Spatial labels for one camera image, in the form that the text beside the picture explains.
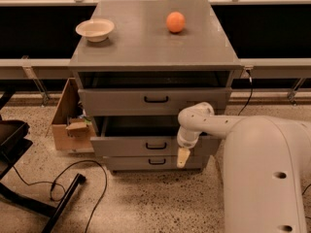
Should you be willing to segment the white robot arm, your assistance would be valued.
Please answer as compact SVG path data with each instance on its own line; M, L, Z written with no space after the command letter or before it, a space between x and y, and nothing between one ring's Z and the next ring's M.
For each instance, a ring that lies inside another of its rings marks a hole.
M201 133L225 141L225 233L308 233L300 176L310 170L311 122L216 116L206 102L180 111L178 121L178 167Z

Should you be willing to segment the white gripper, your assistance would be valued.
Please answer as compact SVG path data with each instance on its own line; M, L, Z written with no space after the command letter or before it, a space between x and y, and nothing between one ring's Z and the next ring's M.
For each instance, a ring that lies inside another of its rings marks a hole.
M177 134L177 143L180 146L178 148L178 155L177 155L177 167L184 168L189 156L190 150L195 147L198 139L199 139L199 132L190 131L185 129L184 127L180 127Z

